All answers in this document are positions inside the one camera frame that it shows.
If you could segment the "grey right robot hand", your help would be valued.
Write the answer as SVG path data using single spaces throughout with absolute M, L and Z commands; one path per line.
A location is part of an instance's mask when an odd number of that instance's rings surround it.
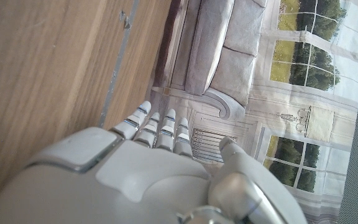
M 110 130 L 78 131 L 34 155 L 0 192 L 0 223 L 305 223 L 287 188 L 229 137 L 215 174 L 185 118 L 143 102 Z

